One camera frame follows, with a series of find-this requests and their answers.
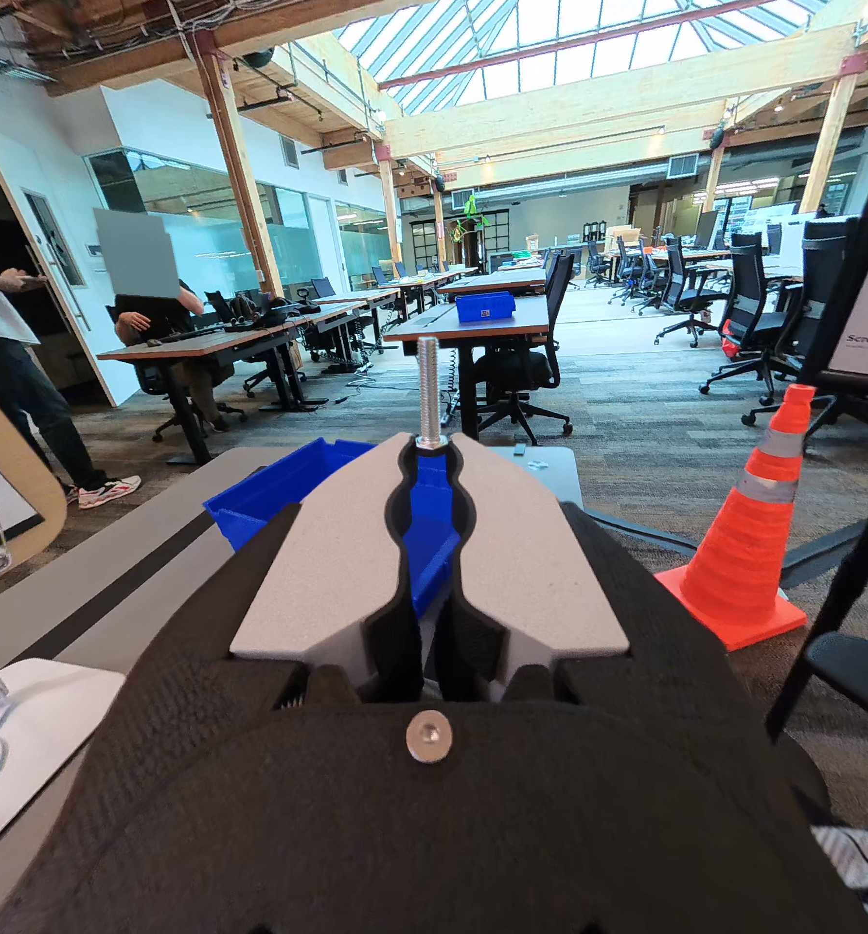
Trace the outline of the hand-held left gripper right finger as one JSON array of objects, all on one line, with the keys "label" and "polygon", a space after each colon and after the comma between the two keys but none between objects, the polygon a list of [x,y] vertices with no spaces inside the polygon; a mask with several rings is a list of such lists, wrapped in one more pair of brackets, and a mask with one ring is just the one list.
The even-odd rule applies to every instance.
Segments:
[{"label": "hand-held left gripper right finger", "polygon": [[447,453],[451,595],[434,636],[447,701],[499,700],[517,671],[629,655],[629,638],[568,519],[532,472],[464,434]]}]

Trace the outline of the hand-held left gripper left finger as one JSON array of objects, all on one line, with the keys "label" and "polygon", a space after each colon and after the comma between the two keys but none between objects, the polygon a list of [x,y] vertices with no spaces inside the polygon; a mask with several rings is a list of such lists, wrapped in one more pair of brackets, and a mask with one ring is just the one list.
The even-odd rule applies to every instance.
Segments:
[{"label": "hand-held left gripper left finger", "polygon": [[233,637],[235,657],[336,665],[359,690],[420,689],[404,543],[416,453],[413,435],[395,434],[304,498]]}]

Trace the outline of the blue plastic bin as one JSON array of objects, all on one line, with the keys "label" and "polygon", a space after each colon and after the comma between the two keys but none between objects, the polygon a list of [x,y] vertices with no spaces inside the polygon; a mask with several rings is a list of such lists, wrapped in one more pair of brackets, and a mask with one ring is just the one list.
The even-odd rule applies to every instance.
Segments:
[{"label": "blue plastic bin", "polygon": [[[206,500],[204,507],[238,551],[288,504],[301,502],[332,473],[371,449],[370,443],[318,438]],[[421,616],[449,580],[460,540],[452,525],[445,456],[418,458],[411,515],[403,540],[413,606]]]},{"label": "blue plastic bin", "polygon": [[509,321],[516,310],[516,299],[508,291],[459,294],[455,299],[458,321],[481,326],[488,321]]}]

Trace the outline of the long steel hex bolt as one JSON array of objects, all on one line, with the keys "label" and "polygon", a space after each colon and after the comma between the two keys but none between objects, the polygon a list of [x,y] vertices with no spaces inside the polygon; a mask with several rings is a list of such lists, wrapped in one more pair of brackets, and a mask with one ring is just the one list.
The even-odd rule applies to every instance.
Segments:
[{"label": "long steel hex bolt", "polygon": [[415,438],[419,457],[442,454],[448,445],[442,432],[440,415],[440,343],[435,336],[422,337],[417,342],[420,392],[420,431]]}]

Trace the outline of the black office chair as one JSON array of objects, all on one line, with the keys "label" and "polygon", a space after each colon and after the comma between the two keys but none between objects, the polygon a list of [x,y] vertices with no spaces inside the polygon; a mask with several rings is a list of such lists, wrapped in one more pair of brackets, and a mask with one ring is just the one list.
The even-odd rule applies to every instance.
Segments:
[{"label": "black office chair", "polygon": [[528,417],[539,415],[558,419],[563,423],[562,435],[568,437],[573,432],[569,416],[549,411],[527,401],[530,393],[538,390],[556,390],[561,385],[560,369],[557,361],[557,344],[554,330],[561,306],[573,272],[572,255],[559,255],[552,271],[547,288],[547,310],[549,330],[543,351],[534,351],[524,341],[511,344],[499,344],[486,349],[485,354],[475,362],[473,368],[476,384],[487,385],[488,402],[478,407],[478,431],[497,424],[508,418],[521,425],[533,446],[538,441],[528,422]]}]

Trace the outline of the wood-topped office desk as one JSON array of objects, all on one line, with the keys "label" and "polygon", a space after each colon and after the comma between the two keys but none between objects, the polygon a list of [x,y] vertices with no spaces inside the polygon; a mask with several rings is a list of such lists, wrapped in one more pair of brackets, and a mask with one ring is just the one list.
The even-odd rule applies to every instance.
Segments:
[{"label": "wood-topped office desk", "polygon": [[388,342],[416,344],[423,338],[435,337],[440,345],[458,352],[458,390],[462,431],[478,439],[477,384],[474,380],[473,350],[502,341],[546,338],[552,333],[546,300],[543,297],[516,300],[516,309],[509,319],[462,322],[455,305],[439,306],[406,323],[385,336]]},{"label": "wood-topped office desk", "polygon": [[316,315],[309,315],[287,321],[271,329],[226,332],[221,337],[208,336],[188,340],[178,344],[134,344],[105,351],[97,355],[97,360],[118,360],[132,365],[143,361],[159,370],[165,394],[182,428],[183,436],[190,448],[189,454],[173,457],[169,465],[203,466],[209,463],[213,455],[208,450],[205,436],[199,426],[198,417],[179,382],[171,372],[172,365],[182,359],[212,358],[219,365],[255,356],[265,356],[268,373],[276,382],[281,404],[279,411],[312,412],[324,400],[310,400],[303,395],[297,370],[292,366],[288,346],[306,326],[345,324],[348,314],[361,306],[359,302],[338,303]]}]

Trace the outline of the white poster stand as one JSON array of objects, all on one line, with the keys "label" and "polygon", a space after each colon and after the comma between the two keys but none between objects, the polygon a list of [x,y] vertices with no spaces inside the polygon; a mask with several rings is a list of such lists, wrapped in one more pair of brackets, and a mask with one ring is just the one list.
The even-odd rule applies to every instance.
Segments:
[{"label": "white poster stand", "polygon": [[88,741],[123,683],[56,660],[0,670],[0,834]]}]

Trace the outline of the instruction poster on tan board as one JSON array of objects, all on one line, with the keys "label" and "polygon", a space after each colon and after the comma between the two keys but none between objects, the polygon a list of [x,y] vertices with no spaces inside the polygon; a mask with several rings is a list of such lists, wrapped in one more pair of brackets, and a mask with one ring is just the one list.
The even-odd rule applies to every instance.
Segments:
[{"label": "instruction poster on tan board", "polygon": [[0,411],[0,576],[42,553],[67,509],[54,474]]}]

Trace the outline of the row of black office chairs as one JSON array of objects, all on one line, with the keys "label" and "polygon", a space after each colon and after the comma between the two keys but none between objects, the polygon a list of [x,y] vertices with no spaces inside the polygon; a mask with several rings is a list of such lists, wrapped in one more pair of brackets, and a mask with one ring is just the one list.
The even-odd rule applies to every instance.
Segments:
[{"label": "row of black office chairs", "polygon": [[822,330],[823,316],[840,283],[849,248],[859,229],[858,216],[812,219],[802,226],[801,280],[778,289],[778,306],[768,309],[771,282],[760,248],[741,245],[731,249],[731,295],[723,323],[731,320],[731,338],[744,362],[726,365],[700,386],[708,394],[723,379],[754,373],[763,380],[762,404],[741,417],[744,426],[756,424],[759,414],[778,411],[776,378],[803,376],[811,348]]}]

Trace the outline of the green hanging plant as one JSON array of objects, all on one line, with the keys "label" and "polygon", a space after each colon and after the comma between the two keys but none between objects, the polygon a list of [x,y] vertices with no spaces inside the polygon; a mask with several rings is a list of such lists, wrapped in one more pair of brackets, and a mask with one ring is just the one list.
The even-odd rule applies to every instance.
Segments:
[{"label": "green hanging plant", "polygon": [[478,209],[476,194],[471,193],[463,203],[462,216],[455,221],[452,242],[462,243],[468,234],[484,231],[489,226],[488,218]]}]

